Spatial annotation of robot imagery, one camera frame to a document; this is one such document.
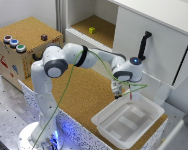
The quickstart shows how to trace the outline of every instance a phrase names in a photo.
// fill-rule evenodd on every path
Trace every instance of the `yellow object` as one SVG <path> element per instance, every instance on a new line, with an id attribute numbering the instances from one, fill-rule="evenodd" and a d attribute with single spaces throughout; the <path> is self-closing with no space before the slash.
<path id="1" fill-rule="evenodd" d="M 89 28 L 89 33 L 94 34 L 94 33 L 95 33 L 95 28 L 90 27 L 90 28 Z"/>

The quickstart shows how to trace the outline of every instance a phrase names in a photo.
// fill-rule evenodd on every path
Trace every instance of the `cabinet door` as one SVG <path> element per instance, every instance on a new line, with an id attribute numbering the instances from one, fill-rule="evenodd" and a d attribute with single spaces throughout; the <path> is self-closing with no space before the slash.
<path id="1" fill-rule="evenodd" d="M 113 52 L 122 53 L 127 59 L 137 57 L 146 31 L 152 36 L 147 39 L 144 70 L 173 85 L 188 46 L 187 35 L 120 7 Z"/>

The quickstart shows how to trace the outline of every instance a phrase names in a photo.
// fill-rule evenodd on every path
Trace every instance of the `black band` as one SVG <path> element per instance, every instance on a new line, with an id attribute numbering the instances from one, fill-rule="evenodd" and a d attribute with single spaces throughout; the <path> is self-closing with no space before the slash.
<path id="1" fill-rule="evenodd" d="M 80 67 L 84 63 L 86 56 L 87 56 L 88 48 L 84 45 L 82 45 L 82 47 L 83 47 L 82 56 L 81 56 L 79 62 L 75 65 L 76 67 Z"/>

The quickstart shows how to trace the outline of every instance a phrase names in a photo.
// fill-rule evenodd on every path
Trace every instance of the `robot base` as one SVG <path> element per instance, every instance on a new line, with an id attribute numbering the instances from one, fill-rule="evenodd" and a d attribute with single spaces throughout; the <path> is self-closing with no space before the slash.
<path id="1" fill-rule="evenodd" d="M 18 137 L 18 150 L 43 150 L 41 147 L 35 146 L 33 148 L 33 142 L 29 140 L 29 137 L 31 136 L 32 132 L 38 125 L 38 122 L 34 122 L 32 124 L 29 124 L 26 126 L 19 134 Z M 59 144 L 63 145 L 64 139 L 59 138 Z"/>

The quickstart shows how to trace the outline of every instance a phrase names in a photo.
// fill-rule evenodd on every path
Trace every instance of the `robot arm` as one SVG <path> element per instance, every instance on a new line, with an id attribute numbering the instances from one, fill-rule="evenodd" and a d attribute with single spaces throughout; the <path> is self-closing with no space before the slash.
<path id="1" fill-rule="evenodd" d="M 85 46 L 76 44 L 66 44 L 63 49 L 58 45 L 50 45 L 43 54 L 43 65 L 47 76 L 50 78 L 58 78 L 68 68 L 68 64 L 73 64 L 77 54 L 76 66 L 81 68 L 91 68 L 95 65 L 98 58 L 89 51 L 96 53 L 103 61 L 111 65 L 112 73 L 120 81 L 139 82 L 142 78 L 142 62 L 132 57 L 126 61 L 125 56 L 121 54 L 109 53 L 99 49 L 88 49 Z M 112 80 L 112 91 L 115 96 L 122 93 L 121 84 Z"/>

